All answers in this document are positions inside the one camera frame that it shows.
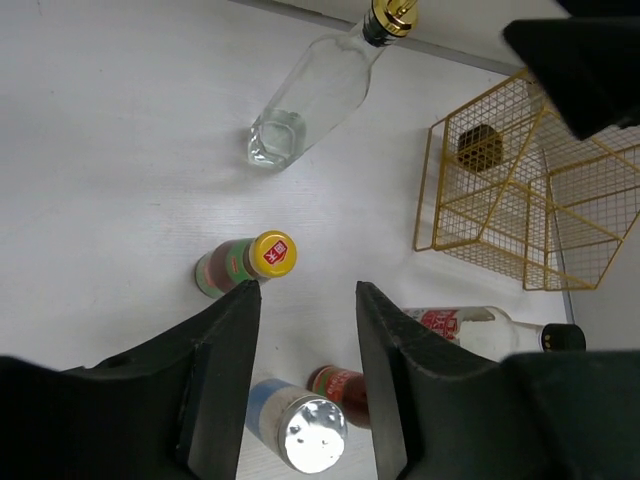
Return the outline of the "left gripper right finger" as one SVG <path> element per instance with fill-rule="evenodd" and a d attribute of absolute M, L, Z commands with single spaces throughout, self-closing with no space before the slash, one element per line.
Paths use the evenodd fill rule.
<path fill-rule="evenodd" d="M 493 362 L 405 315 L 374 284 L 356 318 L 381 479 L 635 479 L 639 354 Z"/>

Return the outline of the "red label soy sauce bottle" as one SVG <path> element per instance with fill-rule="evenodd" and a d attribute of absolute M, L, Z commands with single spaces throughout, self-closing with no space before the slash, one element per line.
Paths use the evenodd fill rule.
<path fill-rule="evenodd" d="M 492 361 L 512 354 L 584 351 L 580 327 L 517 322 L 494 306 L 404 308 L 403 313 L 471 353 Z"/>

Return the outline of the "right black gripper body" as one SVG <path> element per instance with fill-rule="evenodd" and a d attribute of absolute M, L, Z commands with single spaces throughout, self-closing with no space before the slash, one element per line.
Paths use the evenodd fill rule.
<path fill-rule="evenodd" d="M 639 19 L 515 20 L 503 39 L 579 140 L 639 125 Z"/>

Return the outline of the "clear liquid glass bottle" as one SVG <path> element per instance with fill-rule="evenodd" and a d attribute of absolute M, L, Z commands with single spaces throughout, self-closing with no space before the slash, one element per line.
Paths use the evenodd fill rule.
<path fill-rule="evenodd" d="M 366 99 L 384 50 L 418 21 L 416 1 L 373 1 L 351 30 L 316 39 L 250 128 L 250 164 L 284 170 Z"/>

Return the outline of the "dark sauce glass bottle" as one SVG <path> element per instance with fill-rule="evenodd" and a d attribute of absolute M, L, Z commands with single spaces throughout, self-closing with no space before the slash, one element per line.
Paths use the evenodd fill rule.
<path fill-rule="evenodd" d="M 487 124 L 480 124 L 459 135 L 458 163 L 466 170 L 480 173 L 504 161 L 502 134 Z"/>

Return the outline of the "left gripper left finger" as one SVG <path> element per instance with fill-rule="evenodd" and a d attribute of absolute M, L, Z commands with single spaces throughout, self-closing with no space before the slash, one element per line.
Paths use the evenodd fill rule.
<path fill-rule="evenodd" d="M 1 360 L 5 479 L 232 479 L 260 325 L 246 281 L 94 367 Z"/>

